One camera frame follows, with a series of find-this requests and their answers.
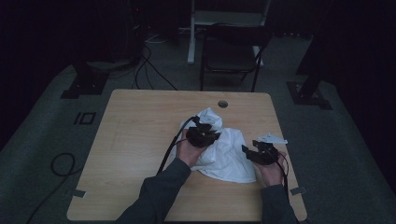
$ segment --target wooden table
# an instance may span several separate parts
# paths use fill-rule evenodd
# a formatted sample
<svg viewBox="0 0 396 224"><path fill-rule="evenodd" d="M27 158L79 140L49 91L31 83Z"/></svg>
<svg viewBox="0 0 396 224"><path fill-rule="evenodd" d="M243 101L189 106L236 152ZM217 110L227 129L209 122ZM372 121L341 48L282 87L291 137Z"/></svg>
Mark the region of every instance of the wooden table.
<svg viewBox="0 0 396 224"><path fill-rule="evenodd" d="M218 107L225 100L228 107ZM271 97L266 93L115 90L108 102L77 189L67 212L71 220L115 220L138 197L144 178L156 175L180 122L211 107L223 127L241 130L251 140L282 136ZM276 145L287 151L285 145ZM288 157L290 189L298 187ZM262 180L237 184L192 172L167 221L259 221ZM300 194L290 195L299 220L306 219Z"/></svg>

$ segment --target person's right hand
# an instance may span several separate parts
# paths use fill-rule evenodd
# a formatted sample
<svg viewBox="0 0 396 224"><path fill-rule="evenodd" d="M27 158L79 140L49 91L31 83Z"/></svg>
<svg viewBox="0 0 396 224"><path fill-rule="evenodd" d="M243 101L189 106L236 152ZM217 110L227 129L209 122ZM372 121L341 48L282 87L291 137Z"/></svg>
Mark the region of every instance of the person's right hand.
<svg viewBox="0 0 396 224"><path fill-rule="evenodd" d="M284 157L287 156L286 152L279 151L283 156L279 156L277 162L282 166L284 170L285 167L283 165ZM256 162L253 162L257 168L259 168L260 173L262 173L262 179L264 181L265 187L270 187L273 185L281 185L283 183L283 171L279 168L276 162L270 165L261 165Z"/></svg>

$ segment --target white cloth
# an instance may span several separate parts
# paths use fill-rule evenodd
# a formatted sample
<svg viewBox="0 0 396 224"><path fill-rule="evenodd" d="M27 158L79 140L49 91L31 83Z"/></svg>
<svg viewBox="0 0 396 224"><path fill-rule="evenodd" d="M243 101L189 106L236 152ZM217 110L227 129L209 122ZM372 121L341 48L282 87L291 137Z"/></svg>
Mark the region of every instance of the white cloth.
<svg viewBox="0 0 396 224"><path fill-rule="evenodd" d="M221 118L211 108L200 112L197 116L200 117L201 123L210 123L212 129L218 130L221 135L214 144L207 148L191 169L199 170L204 175L224 181L236 183L256 181L253 163L246 159L246 155L242 151L242 145L245 145L242 132L236 129L222 128ZM190 126L195 125L191 122L185 128L188 129ZM170 154L172 159L175 156L176 147Z"/></svg>

